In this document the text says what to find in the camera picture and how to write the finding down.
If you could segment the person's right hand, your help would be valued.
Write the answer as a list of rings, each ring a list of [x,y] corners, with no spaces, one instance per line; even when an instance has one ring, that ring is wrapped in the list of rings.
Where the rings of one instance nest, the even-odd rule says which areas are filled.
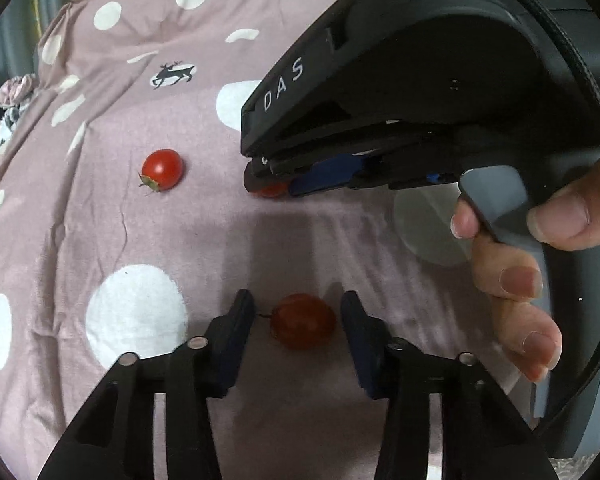
[[[532,208],[527,226],[539,242],[564,252],[600,246],[600,159],[577,180]],[[464,196],[456,202],[450,229],[471,241],[471,274],[492,307],[503,351],[530,382],[542,382],[562,356],[562,333],[531,301],[543,291],[539,263],[528,252],[498,243],[481,225]]]

